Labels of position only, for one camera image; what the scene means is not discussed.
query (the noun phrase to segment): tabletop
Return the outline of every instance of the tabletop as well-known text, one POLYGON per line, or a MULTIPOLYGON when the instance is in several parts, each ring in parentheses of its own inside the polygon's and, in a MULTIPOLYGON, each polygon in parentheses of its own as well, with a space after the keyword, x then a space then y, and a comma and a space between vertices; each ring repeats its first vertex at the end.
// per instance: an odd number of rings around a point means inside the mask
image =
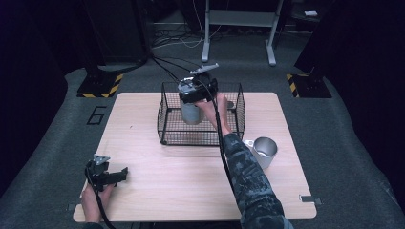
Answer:
MULTIPOLYGON (((112 193, 110 221, 233 220, 240 212, 229 186, 219 147, 160 144, 160 93, 122 93, 111 111, 97 155, 110 156, 109 172, 128 167, 127 180, 112 193)), ((244 93, 244 139, 272 138, 276 157, 264 169, 286 218, 316 216, 310 190, 280 101, 274 93, 244 93)), ((84 221, 80 204, 75 221, 84 221)))

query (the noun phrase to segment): metal wire basket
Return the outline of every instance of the metal wire basket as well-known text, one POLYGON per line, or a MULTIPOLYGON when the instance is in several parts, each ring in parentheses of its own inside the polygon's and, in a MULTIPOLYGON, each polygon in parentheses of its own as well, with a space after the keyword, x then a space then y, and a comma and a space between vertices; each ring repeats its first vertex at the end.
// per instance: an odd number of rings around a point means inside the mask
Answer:
MULTIPOLYGON (((219 93, 228 99, 227 118, 232 131, 240 138, 245 131, 245 101, 240 83, 221 83, 219 93)), ((178 84, 161 85, 158 113, 158 134, 163 145, 218 146, 218 133, 206 119, 200 124, 188 125, 181 119, 181 101, 178 84)))

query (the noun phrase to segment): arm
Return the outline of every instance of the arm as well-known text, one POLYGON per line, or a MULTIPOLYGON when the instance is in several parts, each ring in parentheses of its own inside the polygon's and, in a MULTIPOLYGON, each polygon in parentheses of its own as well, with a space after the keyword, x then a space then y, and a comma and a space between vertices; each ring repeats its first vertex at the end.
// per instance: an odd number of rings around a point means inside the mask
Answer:
MULTIPOLYGON (((241 224, 244 228, 290 228, 292 225, 284 217, 280 200, 274 194, 270 182, 257 163, 256 158, 244 143, 232 134, 226 118, 227 99, 217 95, 226 155, 235 199, 241 211, 241 224)), ((212 102, 197 102, 211 124, 217 128, 212 102)))
MULTIPOLYGON (((108 206, 113 189, 114 184, 109 184, 107 187, 105 187, 103 192, 98 193, 104 208, 108 206)), ((86 224, 84 224, 83 229, 102 229, 102 226, 99 225, 101 221, 101 213, 96 201, 96 194, 90 184, 87 184, 86 188, 81 194, 81 206, 83 207, 86 220, 86 224)))

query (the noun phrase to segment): black cable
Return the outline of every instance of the black cable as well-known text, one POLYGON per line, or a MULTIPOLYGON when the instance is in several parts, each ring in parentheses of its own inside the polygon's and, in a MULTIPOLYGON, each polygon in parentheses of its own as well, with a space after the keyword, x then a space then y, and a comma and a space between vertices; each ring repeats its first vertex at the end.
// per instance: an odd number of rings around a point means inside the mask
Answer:
POLYGON ((151 56, 151 58, 152 58, 153 61, 155 61, 155 63, 156 63, 157 65, 159 65, 161 68, 163 68, 163 69, 166 71, 166 73, 169 74, 169 76, 170 76, 176 83, 180 83, 179 79, 178 79, 172 72, 170 72, 168 69, 164 68, 164 67, 161 65, 161 63, 159 63, 159 62, 155 59, 155 57, 154 57, 153 55, 151 56))
POLYGON ((206 91, 209 94, 209 97, 211 98, 212 105, 214 106, 215 119, 217 121, 218 142, 219 142, 219 145, 220 145, 220 155, 221 155, 221 159, 223 161, 224 169, 225 169, 228 181, 229 181, 230 188, 232 189, 232 193, 235 194, 235 191, 234 191, 234 188, 233 188, 233 185, 232 185, 232 180, 231 180, 230 173, 229 173, 229 168, 228 168, 227 162, 226 162, 226 156, 225 156, 225 153, 224 153, 223 130, 221 128, 220 113, 218 112, 217 103, 215 102, 215 98, 212 96, 212 93, 209 91, 209 89, 206 87, 206 85, 203 84, 201 82, 201 80, 197 80, 197 81, 200 82, 205 87, 206 91))
POLYGON ((170 61, 161 59, 161 58, 156 57, 156 56, 153 56, 153 57, 156 58, 156 59, 158 59, 158 60, 160 60, 160 61, 166 62, 166 63, 168 63, 168 64, 171 64, 171 65, 174 65, 174 66, 176 66, 176 67, 179 67, 179 68, 181 68, 181 69, 183 69, 183 70, 186 70, 186 71, 188 71, 189 73, 191 72, 190 70, 186 69, 185 67, 180 66, 180 65, 178 65, 178 64, 175 64, 175 63, 173 63, 173 62, 170 62, 170 61))
POLYGON ((177 60, 181 60, 181 61, 184 61, 184 62, 186 62, 186 63, 192 64, 192 65, 195 65, 195 66, 198 66, 198 67, 201 66, 201 65, 199 65, 199 64, 193 63, 193 62, 188 61, 188 60, 185 60, 185 59, 177 58, 177 57, 170 57, 170 56, 161 57, 161 56, 160 56, 159 58, 162 58, 162 59, 164 59, 164 58, 166 58, 166 59, 177 59, 177 60))
POLYGON ((98 209, 100 210, 101 216, 104 219, 105 224, 110 229, 116 229, 113 226, 113 224, 111 223, 111 221, 108 220, 107 215, 105 214, 104 207, 102 206, 102 201, 101 201, 100 195, 98 194, 98 190, 95 188, 95 185, 93 184, 93 182, 92 182, 92 180, 90 178, 89 167, 86 167, 86 177, 87 177, 87 180, 90 182, 90 185, 92 186, 93 192, 95 192, 98 209))

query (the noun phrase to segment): patterned sleeve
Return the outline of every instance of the patterned sleeve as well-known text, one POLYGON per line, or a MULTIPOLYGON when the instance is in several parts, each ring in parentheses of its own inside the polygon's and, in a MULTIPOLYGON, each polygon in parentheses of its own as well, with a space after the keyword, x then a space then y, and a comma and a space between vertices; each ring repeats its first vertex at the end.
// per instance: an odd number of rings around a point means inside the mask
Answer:
POLYGON ((83 229, 103 229, 102 226, 95 222, 86 222, 83 229))
POLYGON ((243 228, 292 229, 262 168, 237 135, 224 136, 224 152, 243 228))

